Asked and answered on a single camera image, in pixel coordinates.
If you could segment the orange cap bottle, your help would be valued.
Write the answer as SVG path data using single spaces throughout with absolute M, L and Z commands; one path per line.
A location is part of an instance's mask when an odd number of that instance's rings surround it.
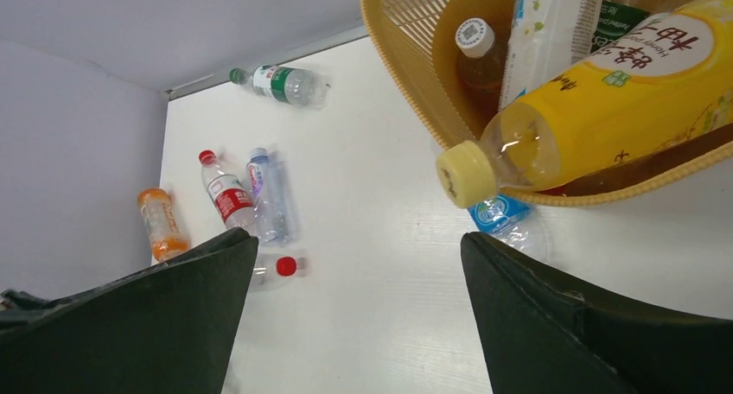
M 137 197 L 137 204 L 150 241 L 152 257 L 164 262 L 189 249 L 175 216 L 173 202 L 161 188 L 149 188 Z

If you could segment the dark green label clear bottle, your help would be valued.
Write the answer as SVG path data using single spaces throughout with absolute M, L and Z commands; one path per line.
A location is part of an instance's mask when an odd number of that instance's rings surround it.
M 665 4 L 671 0 L 602 0 L 591 53 L 631 32 L 649 17 L 660 20 L 669 15 Z

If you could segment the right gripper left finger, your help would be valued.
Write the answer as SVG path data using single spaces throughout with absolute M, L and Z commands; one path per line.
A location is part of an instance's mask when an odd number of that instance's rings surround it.
M 234 228 L 74 295 L 6 289 L 2 392 L 221 392 L 257 254 Z

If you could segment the red cap red label bottle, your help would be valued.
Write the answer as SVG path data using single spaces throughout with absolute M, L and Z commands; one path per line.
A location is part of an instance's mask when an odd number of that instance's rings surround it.
M 255 236 L 254 200 L 238 177 L 237 168 L 210 149 L 199 154 L 199 161 L 203 187 L 225 227 L 240 227 Z

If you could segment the amber tea bottle red label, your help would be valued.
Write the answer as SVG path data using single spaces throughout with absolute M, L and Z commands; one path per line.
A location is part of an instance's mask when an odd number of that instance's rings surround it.
M 498 111 L 507 57 L 505 35 L 480 17 L 471 17 L 456 30 L 456 75 L 477 114 L 487 121 Z

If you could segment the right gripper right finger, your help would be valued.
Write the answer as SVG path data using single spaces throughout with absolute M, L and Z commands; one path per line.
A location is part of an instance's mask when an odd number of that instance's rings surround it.
M 729 393 L 732 323 L 641 302 L 481 232 L 461 260 L 495 393 Z

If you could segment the green cap bottle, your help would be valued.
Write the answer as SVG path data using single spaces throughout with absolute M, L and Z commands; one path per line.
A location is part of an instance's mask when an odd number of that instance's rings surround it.
M 298 108 L 319 109 L 330 84 L 319 73 L 301 68 L 263 65 L 252 70 L 233 68 L 229 80 L 246 92 Z

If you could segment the yellow juice bottle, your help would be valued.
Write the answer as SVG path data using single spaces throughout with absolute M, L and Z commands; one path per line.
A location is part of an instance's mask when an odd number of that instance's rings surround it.
M 498 194 L 592 207 L 732 156 L 732 0 L 693 0 L 514 100 L 437 175 L 468 208 Z

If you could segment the clear blue pink label bottle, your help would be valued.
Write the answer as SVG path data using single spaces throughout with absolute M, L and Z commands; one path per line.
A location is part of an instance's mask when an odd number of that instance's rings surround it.
M 277 150 L 252 149 L 246 173 L 251 183 L 260 242 L 267 246 L 285 246 L 294 241 L 298 227 L 284 159 Z

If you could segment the red label bottle sideways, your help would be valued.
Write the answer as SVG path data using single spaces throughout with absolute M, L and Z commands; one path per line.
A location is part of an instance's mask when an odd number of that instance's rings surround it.
M 252 270 L 249 292 L 279 289 L 296 277 L 306 276 L 309 260 L 306 257 L 263 253 L 259 254 Z

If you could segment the yellow plastic waste bin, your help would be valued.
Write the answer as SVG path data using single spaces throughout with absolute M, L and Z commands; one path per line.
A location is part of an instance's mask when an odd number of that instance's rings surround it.
M 482 111 L 456 75 L 457 26 L 479 16 L 509 32 L 514 0 L 360 0 L 368 34 L 386 69 L 429 133 L 444 149 L 476 139 L 496 111 Z M 517 200 L 548 207 L 592 207 L 627 200 L 680 181 L 732 157 L 727 126 L 652 157 L 650 163 L 614 170 L 621 182 L 592 187 L 573 181 L 558 192 L 505 188 Z

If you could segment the small blue label bottle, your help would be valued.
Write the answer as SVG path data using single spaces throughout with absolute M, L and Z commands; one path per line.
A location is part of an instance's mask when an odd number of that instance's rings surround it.
M 540 262 L 548 262 L 551 241 L 539 212 L 503 194 L 468 209 L 480 232 Z

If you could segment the floral white blue label bottle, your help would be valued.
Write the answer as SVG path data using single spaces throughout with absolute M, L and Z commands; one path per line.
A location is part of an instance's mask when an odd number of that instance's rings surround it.
M 591 52 L 602 0 L 515 0 L 500 108 Z

